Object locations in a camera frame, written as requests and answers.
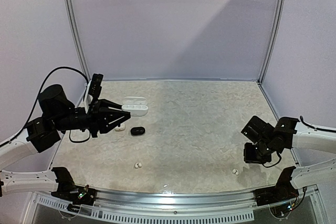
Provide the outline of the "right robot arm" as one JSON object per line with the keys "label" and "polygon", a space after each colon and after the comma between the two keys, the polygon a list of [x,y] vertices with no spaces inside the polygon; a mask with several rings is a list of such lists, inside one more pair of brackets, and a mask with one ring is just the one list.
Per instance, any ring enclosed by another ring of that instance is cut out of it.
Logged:
{"label": "right robot arm", "polygon": [[[244,162],[265,166],[276,153],[281,160],[285,149],[305,148],[335,154],[335,128],[321,128],[303,117],[282,117],[275,126],[254,115],[241,131],[249,139],[244,145]],[[271,190],[276,201],[284,200],[292,189],[335,181],[335,159],[310,166],[287,167]]]}

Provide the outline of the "white gold-trimmed charging case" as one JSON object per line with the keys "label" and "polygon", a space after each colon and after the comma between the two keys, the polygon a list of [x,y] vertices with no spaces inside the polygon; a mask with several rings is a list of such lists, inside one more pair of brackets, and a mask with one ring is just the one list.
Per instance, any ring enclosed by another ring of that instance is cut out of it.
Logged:
{"label": "white gold-trimmed charging case", "polygon": [[124,124],[124,123],[121,123],[121,124],[117,125],[117,126],[114,128],[114,130],[115,130],[116,132],[124,131],[124,130],[125,130],[125,124]]}

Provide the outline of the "black earbud charging case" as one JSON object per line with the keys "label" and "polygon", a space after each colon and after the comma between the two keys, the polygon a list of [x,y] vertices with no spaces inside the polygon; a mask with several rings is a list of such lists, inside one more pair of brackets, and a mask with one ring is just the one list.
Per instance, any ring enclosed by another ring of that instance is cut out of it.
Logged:
{"label": "black earbud charging case", "polygon": [[133,127],[130,130],[130,133],[132,136],[139,136],[139,135],[143,135],[145,133],[145,128],[140,126],[140,127]]}

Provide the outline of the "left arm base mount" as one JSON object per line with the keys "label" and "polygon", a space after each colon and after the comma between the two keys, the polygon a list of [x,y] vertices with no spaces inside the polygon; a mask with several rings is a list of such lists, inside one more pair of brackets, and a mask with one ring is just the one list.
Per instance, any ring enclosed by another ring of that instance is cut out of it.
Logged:
{"label": "left arm base mount", "polygon": [[77,186],[74,183],[60,183],[56,191],[51,192],[53,197],[72,202],[73,205],[93,206],[97,190],[89,185],[84,187]]}

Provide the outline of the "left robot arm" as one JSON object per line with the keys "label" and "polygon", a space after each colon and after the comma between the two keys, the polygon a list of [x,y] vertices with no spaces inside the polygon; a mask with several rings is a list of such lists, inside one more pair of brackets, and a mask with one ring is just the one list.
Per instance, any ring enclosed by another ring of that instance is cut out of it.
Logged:
{"label": "left robot arm", "polygon": [[78,188],[68,170],[55,167],[43,172],[12,173],[4,169],[20,159],[42,153],[66,131],[89,131],[91,137],[106,134],[130,119],[130,112],[106,99],[94,97],[85,107],[75,107],[59,84],[37,97],[42,115],[29,121],[23,131],[1,143],[1,196],[26,191],[49,191],[73,200]]}

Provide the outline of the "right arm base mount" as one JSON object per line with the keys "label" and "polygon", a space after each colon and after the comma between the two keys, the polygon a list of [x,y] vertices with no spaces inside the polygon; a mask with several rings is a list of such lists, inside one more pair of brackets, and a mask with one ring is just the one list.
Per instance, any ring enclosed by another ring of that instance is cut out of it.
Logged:
{"label": "right arm base mount", "polygon": [[274,186],[255,189],[253,194],[257,206],[264,206],[296,198],[299,196],[299,191],[290,181],[286,181],[277,182]]}

